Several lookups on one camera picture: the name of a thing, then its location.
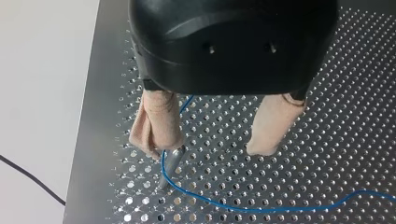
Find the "white floor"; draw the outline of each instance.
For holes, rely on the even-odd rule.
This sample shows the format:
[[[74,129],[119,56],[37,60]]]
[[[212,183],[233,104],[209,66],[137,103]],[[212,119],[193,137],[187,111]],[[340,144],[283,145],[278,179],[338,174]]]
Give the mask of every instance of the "white floor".
[[[0,1],[0,154],[66,198],[99,0]],[[64,207],[0,162],[0,223]]]

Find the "blue cable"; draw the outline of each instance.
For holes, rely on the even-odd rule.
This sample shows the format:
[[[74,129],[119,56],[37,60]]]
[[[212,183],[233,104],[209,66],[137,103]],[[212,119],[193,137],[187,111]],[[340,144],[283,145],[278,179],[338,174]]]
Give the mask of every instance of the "blue cable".
[[[186,109],[186,107],[189,105],[189,103],[191,102],[192,98],[194,96],[191,95],[189,97],[189,99],[184,103],[184,105],[181,107],[180,109],[180,114]],[[196,199],[205,201],[207,203],[212,203],[217,207],[221,207],[221,208],[226,208],[226,209],[230,209],[230,210],[234,210],[237,212],[243,212],[243,213],[276,213],[276,212],[308,212],[308,211],[320,211],[320,210],[331,210],[335,207],[338,207],[340,205],[342,205],[343,203],[345,203],[346,201],[348,201],[350,198],[358,195],[358,194],[370,194],[370,195],[374,195],[374,196],[378,196],[378,197],[382,197],[384,199],[388,199],[390,201],[396,202],[396,197],[392,196],[390,194],[387,193],[381,193],[381,192],[377,192],[374,190],[368,190],[368,189],[359,189],[359,190],[355,190],[352,193],[348,194],[345,198],[343,198],[342,200],[338,201],[337,203],[334,204],[330,204],[330,205],[321,205],[321,206],[313,206],[313,207],[278,207],[278,208],[240,208],[240,207],[232,207],[230,205],[227,204],[222,204],[222,203],[218,203],[218,202],[214,202],[206,197],[203,197],[201,195],[189,192],[179,186],[177,186],[167,175],[166,171],[165,171],[165,150],[163,151],[163,155],[161,158],[161,171],[163,173],[163,177],[165,177],[166,181],[168,181],[168,183],[174,187],[175,189],[177,189],[178,191],[185,193],[187,195],[190,195]]]

